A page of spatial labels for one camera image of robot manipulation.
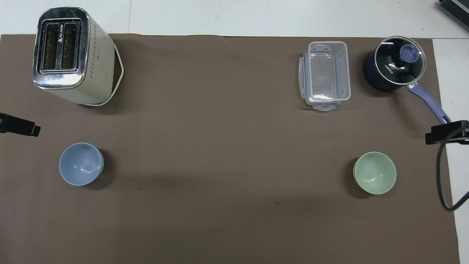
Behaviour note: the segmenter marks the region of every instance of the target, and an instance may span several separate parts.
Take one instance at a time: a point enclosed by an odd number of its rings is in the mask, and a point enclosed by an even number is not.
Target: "lid knob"
[[[406,44],[401,47],[399,58],[403,62],[414,63],[419,58],[419,52],[414,45]]]

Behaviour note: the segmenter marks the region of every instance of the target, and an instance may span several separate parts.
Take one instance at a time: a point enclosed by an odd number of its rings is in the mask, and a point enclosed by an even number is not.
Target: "lid metal rim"
[[[386,77],[381,73],[381,71],[380,71],[379,68],[378,68],[378,64],[377,64],[377,60],[376,60],[376,55],[378,54],[378,48],[381,46],[381,43],[382,43],[382,42],[386,42],[386,41],[388,41],[388,40],[390,40],[390,39],[403,39],[403,40],[405,40],[405,41],[408,41],[408,42],[412,43],[412,45],[416,46],[416,47],[422,52],[422,59],[423,59],[423,61],[424,61],[424,66],[423,66],[422,71],[420,72],[420,74],[417,76],[417,78],[415,78],[415,79],[412,80],[411,82],[407,82],[407,83],[396,83],[396,82],[393,82],[393,81],[391,81],[390,79],[386,78]],[[427,66],[426,58],[425,58],[425,53],[424,53],[424,51],[422,50],[422,48],[420,47],[420,45],[417,44],[417,42],[413,41],[412,39],[409,39],[409,38],[406,38],[406,37],[402,37],[402,36],[392,36],[392,37],[388,37],[388,38],[382,40],[381,43],[380,43],[380,44],[376,47],[376,49],[375,49],[375,55],[374,55],[374,57],[373,57],[373,60],[374,60],[374,64],[375,64],[375,69],[376,69],[376,71],[381,75],[381,77],[384,78],[385,81],[390,82],[390,83],[393,83],[393,84],[395,84],[395,85],[402,85],[402,86],[404,86],[404,85],[409,85],[409,84],[412,84],[412,83],[418,81],[418,80],[424,75],[425,68],[426,68],[426,66]]]

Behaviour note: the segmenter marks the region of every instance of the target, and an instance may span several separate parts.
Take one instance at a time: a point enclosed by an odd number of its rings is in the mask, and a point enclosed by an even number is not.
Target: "pot handle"
[[[407,85],[409,92],[420,97],[434,113],[437,119],[442,123],[450,123],[448,115],[443,111],[440,104],[435,100],[435,98],[420,84],[417,82]]]

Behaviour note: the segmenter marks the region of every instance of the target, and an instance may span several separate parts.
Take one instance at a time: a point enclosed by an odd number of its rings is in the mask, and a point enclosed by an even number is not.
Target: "brown tablecloth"
[[[381,39],[112,38],[125,75],[94,108],[35,87],[33,35],[1,37],[0,111],[42,130],[0,135],[0,262],[459,262],[438,146],[424,143],[437,119],[405,88],[378,92],[363,77]],[[352,96],[330,112],[298,87],[298,58],[315,40],[348,45]],[[432,42],[417,42],[428,60],[419,83],[438,100]],[[105,158],[88,186],[58,170],[76,142]],[[369,151],[396,165],[386,194],[354,182]]]

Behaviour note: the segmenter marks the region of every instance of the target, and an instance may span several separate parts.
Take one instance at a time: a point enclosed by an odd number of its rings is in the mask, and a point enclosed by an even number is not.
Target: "blue bowl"
[[[65,149],[60,157],[62,178],[71,185],[83,186],[96,180],[104,167],[101,152],[88,143],[75,143]]]

